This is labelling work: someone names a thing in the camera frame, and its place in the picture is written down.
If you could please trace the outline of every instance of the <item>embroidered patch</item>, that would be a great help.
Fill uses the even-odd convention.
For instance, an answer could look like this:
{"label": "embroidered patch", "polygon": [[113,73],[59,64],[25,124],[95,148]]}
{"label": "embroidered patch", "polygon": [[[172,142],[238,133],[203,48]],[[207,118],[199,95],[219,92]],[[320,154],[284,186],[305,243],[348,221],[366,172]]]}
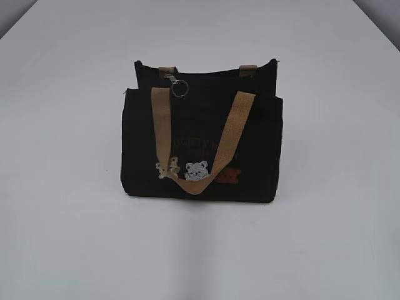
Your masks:
{"label": "embroidered patch", "polygon": [[198,181],[209,176],[207,170],[208,163],[206,161],[195,162],[194,164],[187,163],[185,173],[186,180]]}
{"label": "embroidered patch", "polygon": [[236,167],[225,167],[218,175],[215,177],[214,181],[216,183],[229,183],[238,184],[238,175],[241,170]]}
{"label": "embroidered patch", "polygon": [[[178,166],[178,158],[176,156],[171,157],[169,160],[169,172],[172,173],[173,176],[177,177],[179,171],[181,170],[181,167]],[[167,173],[167,171],[161,167],[160,163],[156,163],[156,169],[160,172],[158,178],[163,179],[163,178],[170,178],[170,175]]]}

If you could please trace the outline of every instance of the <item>tan strap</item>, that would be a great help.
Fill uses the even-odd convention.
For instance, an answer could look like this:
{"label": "tan strap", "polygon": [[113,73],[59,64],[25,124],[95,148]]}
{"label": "tan strap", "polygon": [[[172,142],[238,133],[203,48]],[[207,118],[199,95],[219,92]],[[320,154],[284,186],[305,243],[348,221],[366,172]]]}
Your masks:
{"label": "tan strap", "polygon": [[257,66],[255,64],[244,64],[239,67],[239,77],[253,76],[256,74]]}
{"label": "tan strap", "polygon": [[238,91],[234,98],[231,111],[226,119],[221,140],[208,177],[199,181],[188,181],[175,177],[169,172],[169,157],[171,155],[171,106],[169,88],[153,87],[151,89],[152,116],[156,136],[156,153],[158,161],[167,175],[181,188],[192,195],[203,192],[214,178],[232,161],[244,125],[249,116],[254,101],[254,94]]}
{"label": "tan strap", "polygon": [[177,67],[159,67],[158,72],[161,79],[164,79],[165,74],[175,74],[177,73]]}

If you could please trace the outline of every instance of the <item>metal clasp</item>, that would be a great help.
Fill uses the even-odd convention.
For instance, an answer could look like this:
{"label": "metal clasp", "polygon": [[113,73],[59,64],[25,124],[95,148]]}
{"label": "metal clasp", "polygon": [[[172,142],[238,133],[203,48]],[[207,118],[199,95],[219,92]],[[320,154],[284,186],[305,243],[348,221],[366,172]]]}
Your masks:
{"label": "metal clasp", "polygon": [[[175,97],[182,98],[188,94],[189,85],[185,80],[176,79],[175,76],[173,76],[172,74],[165,74],[164,78],[168,78],[169,80],[171,80],[171,82],[172,82],[171,92]],[[184,84],[186,86],[186,91],[182,95],[176,94],[176,92],[174,90],[174,86],[176,87],[178,84]]]}

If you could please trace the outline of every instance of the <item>black tote bag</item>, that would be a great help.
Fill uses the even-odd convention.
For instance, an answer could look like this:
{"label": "black tote bag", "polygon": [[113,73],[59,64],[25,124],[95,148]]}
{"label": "black tote bag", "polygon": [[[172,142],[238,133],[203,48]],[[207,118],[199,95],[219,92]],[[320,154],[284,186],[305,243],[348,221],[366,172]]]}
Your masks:
{"label": "black tote bag", "polygon": [[127,89],[122,113],[121,182],[130,196],[274,199],[283,127],[275,59],[206,74],[140,61],[135,69],[139,88]]}

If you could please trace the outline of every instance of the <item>white table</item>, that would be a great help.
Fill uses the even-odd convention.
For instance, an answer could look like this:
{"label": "white table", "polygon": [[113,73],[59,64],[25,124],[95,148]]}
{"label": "white table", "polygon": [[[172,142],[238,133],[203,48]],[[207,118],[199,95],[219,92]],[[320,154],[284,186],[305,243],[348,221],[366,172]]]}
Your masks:
{"label": "white table", "polygon": [[[119,182],[133,61],[278,58],[270,205]],[[400,299],[400,55],[352,1],[39,0],[0,40],[0,299]]]}

